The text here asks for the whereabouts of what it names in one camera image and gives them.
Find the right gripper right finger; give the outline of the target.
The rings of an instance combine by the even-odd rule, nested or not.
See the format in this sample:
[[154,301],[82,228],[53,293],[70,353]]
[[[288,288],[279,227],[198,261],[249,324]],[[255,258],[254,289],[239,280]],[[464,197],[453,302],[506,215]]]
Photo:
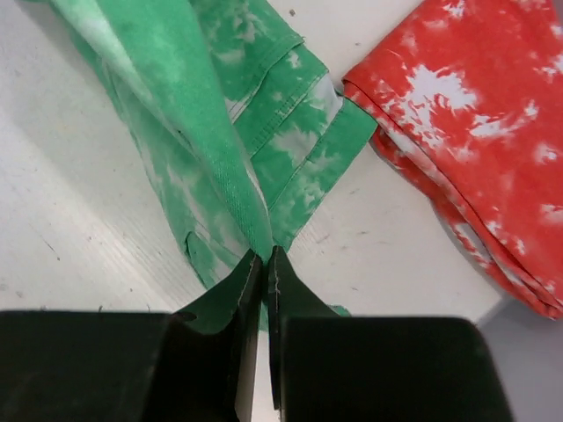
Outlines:
[[274,408],[284,421],[510,421],[478,328],[452,316],[342,316],[275,247],[267,266]]

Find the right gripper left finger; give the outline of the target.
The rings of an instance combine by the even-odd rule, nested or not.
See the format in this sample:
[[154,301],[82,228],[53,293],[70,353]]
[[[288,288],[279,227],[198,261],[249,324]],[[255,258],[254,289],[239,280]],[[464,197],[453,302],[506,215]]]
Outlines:
[[1,315],[4,421],[248,421],[263,265],[173,313]]

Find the green tie-dye trousers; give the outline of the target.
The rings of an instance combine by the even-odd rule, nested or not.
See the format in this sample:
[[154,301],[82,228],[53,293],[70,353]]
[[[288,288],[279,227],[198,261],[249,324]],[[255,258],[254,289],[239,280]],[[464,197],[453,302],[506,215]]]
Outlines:
[[289,248],[376,128],[266,1],[33,1],[103,85],[212,288]]

